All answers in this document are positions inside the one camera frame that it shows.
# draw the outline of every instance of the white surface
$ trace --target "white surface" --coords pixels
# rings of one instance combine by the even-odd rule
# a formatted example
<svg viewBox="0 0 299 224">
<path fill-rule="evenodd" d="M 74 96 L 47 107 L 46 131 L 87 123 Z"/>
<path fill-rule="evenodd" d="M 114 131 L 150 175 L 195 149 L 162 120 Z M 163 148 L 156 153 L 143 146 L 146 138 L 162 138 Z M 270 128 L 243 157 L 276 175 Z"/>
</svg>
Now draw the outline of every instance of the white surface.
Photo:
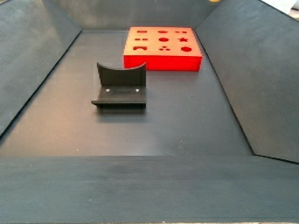
<svg viewBox="0 0 299 224">
<path fill-rule="evenodd" d="M 299 7 L 299 0 L 263 0 L 267 4 L 278 8 L 283 13 L 288 14 L 290 10 L 295 6 Z"/>
<path fill-rule="evenodd" d="M 299 0 L 296 0 L 296 2 L 294 4 L 294 8 L 299 10 Z"/>
</svg>

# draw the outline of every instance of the gray wall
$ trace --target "gray wall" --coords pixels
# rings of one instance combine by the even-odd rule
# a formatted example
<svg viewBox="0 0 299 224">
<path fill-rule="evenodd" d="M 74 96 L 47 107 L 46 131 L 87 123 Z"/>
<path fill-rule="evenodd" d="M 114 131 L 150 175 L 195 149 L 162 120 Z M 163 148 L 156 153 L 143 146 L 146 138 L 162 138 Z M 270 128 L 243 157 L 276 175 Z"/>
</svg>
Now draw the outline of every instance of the gray wall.
<svg viewBox="0 0 299 224">
<path fill-rule="evenodd" d="M 195 27 L 218 3 L 208 0 L 52 0 L 84 30 L 128 30 L 130 26 Z"/>
<path fill-rule="evenodd" d="M 47 0 L 0 4 L 0 135 L 68 49 L 80 28 Z"/>
<path fill-rule="evenodd" d="M 226 0 L 196 30 L 258 155 L 299 162 L 299 23 Z"/>
</svg>

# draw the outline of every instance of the gray panel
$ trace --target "gray panel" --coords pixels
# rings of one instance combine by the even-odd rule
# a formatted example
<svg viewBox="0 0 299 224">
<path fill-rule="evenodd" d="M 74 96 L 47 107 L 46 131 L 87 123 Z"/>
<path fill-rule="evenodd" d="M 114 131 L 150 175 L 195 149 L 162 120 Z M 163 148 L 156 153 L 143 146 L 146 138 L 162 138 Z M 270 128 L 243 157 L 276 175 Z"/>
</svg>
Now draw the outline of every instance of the gray panel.
<svg viewBox="0 0 299 224">
<path fill-rule="evenodd" d="M 1 158 L 0 223 L 298 223 L 298 173 L 262 157 Z"/>
<path fill-rule="evenodd" d="M 227 0 L 196 32 L 254 152 L 299 162 L 299 23 Z"/>
<path fill-rule="evenodd" d="M 86 30 L 128 30 L 131 26 L 195 27 L 218 3 L 208 0 L 52 0 Z"/>
<path fill-rule="evenodd" d="M 252 155 L 206 55 L 198 73 L 147 72 L 146 111 L 100 113 L 96 63 L 123 67 L 126 42 L 126 31 L 79 35 L 1 139 L 1 157 Z"/>
<path fill-rule="evenodd" d="M 0 135 L 68 49 L 80 28 L 48 1 L 0 5 Z"/>
</svg>

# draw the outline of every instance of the red block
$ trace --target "red block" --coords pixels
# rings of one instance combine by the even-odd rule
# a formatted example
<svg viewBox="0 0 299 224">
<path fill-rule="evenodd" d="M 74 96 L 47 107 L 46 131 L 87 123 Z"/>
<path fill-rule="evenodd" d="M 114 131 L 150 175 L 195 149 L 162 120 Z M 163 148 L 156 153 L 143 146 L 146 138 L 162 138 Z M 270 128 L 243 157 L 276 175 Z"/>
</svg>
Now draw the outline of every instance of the red block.
<svg viewBox="0 0 299 224">
<path fill-rule="evenodd" d="M 199 71 L 202 51 L 191 28 L 132 27 L 130 29 L 124 66 L 147 70 Z"/>
</svg>

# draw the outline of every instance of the black plastic part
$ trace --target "black plastic part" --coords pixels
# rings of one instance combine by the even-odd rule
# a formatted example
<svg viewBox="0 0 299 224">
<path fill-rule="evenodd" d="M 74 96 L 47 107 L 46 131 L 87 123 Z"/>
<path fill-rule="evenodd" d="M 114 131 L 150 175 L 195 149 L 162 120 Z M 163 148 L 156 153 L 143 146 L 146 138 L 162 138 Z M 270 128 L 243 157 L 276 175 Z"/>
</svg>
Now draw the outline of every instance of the black plastic part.
<svg viewBox="0 0 299 224">
<path fill-rule="evenodd" d="M 98 63 L 98 73 L 102 88 L 92 104 L 100 108 L 108 105 L 146 107 L 146 64 L 130 69 L 114 69 Z"/>
</svg>

